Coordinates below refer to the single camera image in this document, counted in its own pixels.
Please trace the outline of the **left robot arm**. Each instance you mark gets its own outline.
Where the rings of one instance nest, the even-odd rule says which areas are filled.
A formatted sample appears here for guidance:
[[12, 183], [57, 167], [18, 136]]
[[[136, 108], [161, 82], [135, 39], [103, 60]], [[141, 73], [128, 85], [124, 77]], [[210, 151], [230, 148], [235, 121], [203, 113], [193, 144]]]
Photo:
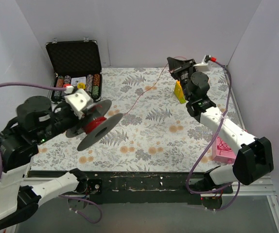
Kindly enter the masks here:
[[0, 132], [0, 230], [26, 221], [40, 205], [59, 195], [87, 190], [87, 176], [77, 168], [39, 188], [21, 185], [31, 158], [39, 153], [38, 146], [79, 122], [70, 104], [61, 102], [58, 106], [61, 110], [55, 112], [47, 97], [30, 97], [16, 108], [17, 116]]

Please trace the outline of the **black cable spool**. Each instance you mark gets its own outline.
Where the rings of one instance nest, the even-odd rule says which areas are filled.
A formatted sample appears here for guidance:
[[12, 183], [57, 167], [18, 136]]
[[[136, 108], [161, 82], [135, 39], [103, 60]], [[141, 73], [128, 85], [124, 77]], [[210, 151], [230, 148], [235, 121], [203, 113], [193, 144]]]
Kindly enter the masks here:
[[94, 145], [109, 133], [122, 119], [122, 113], [115, 114], [109, 118], [105, 117], [105, 114], [109, 111], [111, 105], [111, 100], [102, 100], [97, 103], [95, 108], [93, 108], [88, 124], [83, 127], [87, 136], [84, 137], [78, 145], [78, 151], [86, 150]]

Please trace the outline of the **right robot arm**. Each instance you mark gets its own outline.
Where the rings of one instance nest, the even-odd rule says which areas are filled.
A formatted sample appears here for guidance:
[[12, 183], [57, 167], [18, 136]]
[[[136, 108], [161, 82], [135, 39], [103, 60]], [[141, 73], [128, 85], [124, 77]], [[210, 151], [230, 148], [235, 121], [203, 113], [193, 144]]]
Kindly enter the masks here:
[[232, 182], [250, 185], [274, 169], [271, 142], [249, 134], [221, 112], [210, 100], [207, 72], [216, 59], [206, 55], [199, 64], [193, 59], [178, 60], [168, 57], [171, 76], [179, 81], [186, 108], [191, 117], [214, 132], [212, 140], [220, 137], [236, 155], [232, 165], [218, 166], [204, 173], [203, 179], [190, 185], [191, 174], [187, 176], [186, 188], [192, 194], [218, 192]]

